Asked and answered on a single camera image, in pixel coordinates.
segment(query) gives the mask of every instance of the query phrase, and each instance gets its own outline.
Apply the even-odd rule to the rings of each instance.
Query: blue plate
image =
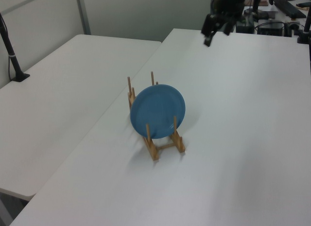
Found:
[[[174,116],[180,126],[186,112],[185,101],[179,91],[169,85],[153,85],[143,90],[135,98],[131,108],[133,128],[145,138],[146,124],[150,137],[160,139],[174,132]]]

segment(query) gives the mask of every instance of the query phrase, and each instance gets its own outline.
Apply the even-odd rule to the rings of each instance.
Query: table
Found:
[[[78,35],[0,90],[0,192],[30,200],[159,47]]]
[[[203,40],[174,29],[132,80],[138,94],[154,71],[181,92],[185,153],[152,161],[125,89],[12,226],[309,226],[309,47],[247,34]]]
[[[293,0],[293,1],[289,1],[292,5],[296,6],[297,3],[302,3],[302,2],[308,2],[310,0]],[[276,18],[275,20],[280,20],[282,22],[293,22],[291,20],[290,17],[286,16],[282,11],[280,11],[275,5],[270,5],[268,4],[268,6],[259,6],[258,9],[262,10],[262,11],[277,11],[278,13],[276,13]],[[305,15],[308,14],[307,11],[304,10],[300,10],[302,13],[304,13]],[[306,18],[297,18],[295,20],[295,22],[300,22],[300,24],[302,24],[303,26],[306,23]]]

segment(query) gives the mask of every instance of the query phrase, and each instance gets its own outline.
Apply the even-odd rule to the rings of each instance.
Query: black keyboard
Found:
[[[273,0],[274,5],[290,18],[306,18],[306,15],[286,0]]]

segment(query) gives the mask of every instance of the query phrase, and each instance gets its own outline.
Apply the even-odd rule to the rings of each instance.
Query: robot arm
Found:
[[[242,18],[245,0],[213,0],[214,13],[208,14],[202,34],[205,36],[204,44],[210,46],[213,36],[217,31],[223,29],[226,35],[232,31],[236,21]]]

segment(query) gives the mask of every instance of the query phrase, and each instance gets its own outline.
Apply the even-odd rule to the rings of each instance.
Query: floor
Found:
[[[0,226],[9,226],[27,203],[25,200],[0,193]]]

